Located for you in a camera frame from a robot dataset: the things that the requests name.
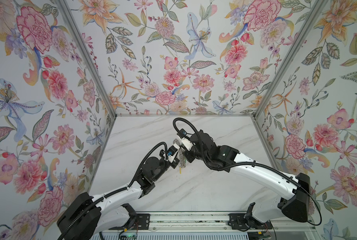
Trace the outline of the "metal keyring disc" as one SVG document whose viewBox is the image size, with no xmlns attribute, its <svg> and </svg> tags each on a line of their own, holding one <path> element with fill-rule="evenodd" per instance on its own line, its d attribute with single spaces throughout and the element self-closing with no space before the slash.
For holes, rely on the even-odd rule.
<svg viewBox="0 0 357 240">
<path fill-rule="evenodd" d="M 179 151 L 178 151 L 178 153 L 177 153 L 177 155 L 176 155 L 176 158 L 178 158 L 178 160 L 179 160 L 178 166 L 179 166 L 181 169 L 183 169 L 183 168 L 186 167 L 186 158 L 185 158 L 185 156 L 184 156 L 184 151 L 185 151 L 185 149 L 181 146 L 181 143 L 180 143 L 180 140 L 179 140 L 179 139 L 175 139 L 175 140 L 173 141 L 173 143 L 174 143 L 174 144 L 177 144 L 177 145 L 180 147 L 180 149 L 179 149 Z"/>
</svg>

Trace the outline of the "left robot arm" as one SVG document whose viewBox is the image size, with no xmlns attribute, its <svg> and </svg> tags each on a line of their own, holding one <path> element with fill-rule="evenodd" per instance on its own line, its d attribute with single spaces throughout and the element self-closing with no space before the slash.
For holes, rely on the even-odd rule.
<svg viewBox="0 0 357 240">
<path fill-rule="evenodd" d="M 80 194 L 57 221 L 59 239 L 89 240 L 111 228 L 133 228 L 137 213 L 130 202 L 148 195 L 169 168 L 179 165 L 181 150 L 179 144 L 158 143 L 141 160 L 130 183 L 100 195 Z"/>
</svg>

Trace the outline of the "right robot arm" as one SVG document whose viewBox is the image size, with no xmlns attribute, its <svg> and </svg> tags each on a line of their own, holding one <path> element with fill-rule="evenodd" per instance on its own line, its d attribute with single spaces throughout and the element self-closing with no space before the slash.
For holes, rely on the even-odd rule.
<svg viewBox="0 0 357 240">
<path fill-rule="evenodd" d="M 188 135 L 180 130 L 177 136 L 188 162 L 202 160 L 211 170 L 241 175 L 274 192 L 274 197 L 249 205 L 244 218 L 251 225 L 282 217 L 299 223 L 308 221 L 310 179 L 305 174 L 286 174 L 235 148 L 217 146 L 203 131 Z"/>
</svg>

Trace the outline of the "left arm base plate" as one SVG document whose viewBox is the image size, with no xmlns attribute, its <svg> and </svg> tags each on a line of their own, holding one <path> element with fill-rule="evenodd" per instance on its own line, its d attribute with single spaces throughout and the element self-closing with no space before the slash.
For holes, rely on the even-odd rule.
<svg viewBox="0 0 357 240">
<path fill-rule="evenodd" d="M 125 224 L 109 228 L 109 230 L 148 230 L 149 225 L 150 214 L 136 214 L 135 216 L 131 216 Z"/>
</svg>

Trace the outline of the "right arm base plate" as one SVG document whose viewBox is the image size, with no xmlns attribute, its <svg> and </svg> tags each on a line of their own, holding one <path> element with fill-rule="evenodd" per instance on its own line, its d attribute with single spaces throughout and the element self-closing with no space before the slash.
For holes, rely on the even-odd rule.
<svg viewBox="0 0 357 240">
<path fill-rule="evenodd" d="M 233 230 L 239 230 L 246 232 L 248 230 L 271 230 L 273 229 L 272 224 L 267 221 L 261 223 L 255 220 L 253 217 L 246 217 L 244 213 L 229 214 L 229 221 L 227 224 Z"/>
</svg>

